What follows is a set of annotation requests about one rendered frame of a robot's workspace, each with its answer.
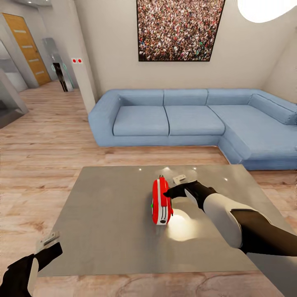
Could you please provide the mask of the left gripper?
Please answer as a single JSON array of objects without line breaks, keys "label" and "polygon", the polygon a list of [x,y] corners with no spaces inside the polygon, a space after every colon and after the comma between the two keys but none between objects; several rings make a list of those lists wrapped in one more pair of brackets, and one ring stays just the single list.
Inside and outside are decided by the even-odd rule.
[{"label": "left gripper", "polygon": [[45,268],[52,260],[63,254],[63,250],[60,242],[58,242],[52,247],[42,250],[39,254],[43,254],[45,256],[45,264],[43,266],[43,268]]}]

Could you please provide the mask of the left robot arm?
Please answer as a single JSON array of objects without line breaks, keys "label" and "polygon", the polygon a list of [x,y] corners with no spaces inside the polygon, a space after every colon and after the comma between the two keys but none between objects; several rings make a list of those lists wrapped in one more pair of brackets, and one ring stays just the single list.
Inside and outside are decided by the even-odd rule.
[{"label": "left robot arm", "polygon": [[48,248],[48,244],[60,237],[55,231],[36,243],[36,254],[25,256],[12,263],[2,278],[0,297],[33,297],[38,272],[52,260],[63,254],[60,242]]}]

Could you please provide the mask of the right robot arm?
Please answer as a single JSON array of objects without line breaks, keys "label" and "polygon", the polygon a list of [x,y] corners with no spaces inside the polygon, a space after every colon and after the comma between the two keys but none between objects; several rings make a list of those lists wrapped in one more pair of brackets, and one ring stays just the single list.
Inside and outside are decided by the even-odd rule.
[{"label": "right robot arm", "polygon": [[232,248],[242,250],[285,296],[297,297],[297,236],[274,226],[254,208],[233,201],[197,180],[172,179],[165,197],[187,197],[211,219]]}]

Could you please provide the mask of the radio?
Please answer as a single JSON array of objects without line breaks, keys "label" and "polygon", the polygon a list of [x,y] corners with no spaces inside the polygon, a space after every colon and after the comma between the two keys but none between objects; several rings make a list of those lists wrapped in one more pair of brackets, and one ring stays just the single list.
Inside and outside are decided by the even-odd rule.
[{"label": "radio", "polygon": [[168,182],[164,177],[153,183],[152,217],[156,225],[166,225],[174,214],[171,198],[163,195],[168,189]]}]

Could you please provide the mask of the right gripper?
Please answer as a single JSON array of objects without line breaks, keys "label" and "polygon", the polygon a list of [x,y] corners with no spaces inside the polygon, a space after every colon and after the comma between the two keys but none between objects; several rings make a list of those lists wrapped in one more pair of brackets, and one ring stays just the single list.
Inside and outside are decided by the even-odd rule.
[{"label": "right gripper", "polygon": [[180,187],[182,186],[183,184],[180,184],[180,185],[177,185],[176,187],[173,187],[173,188],[169,188],[167,192],[163,193],[163,195],[165,197],[169,197],[171,199],[174,199],[176,197],[182,197],[181,193],[180,193]]}]

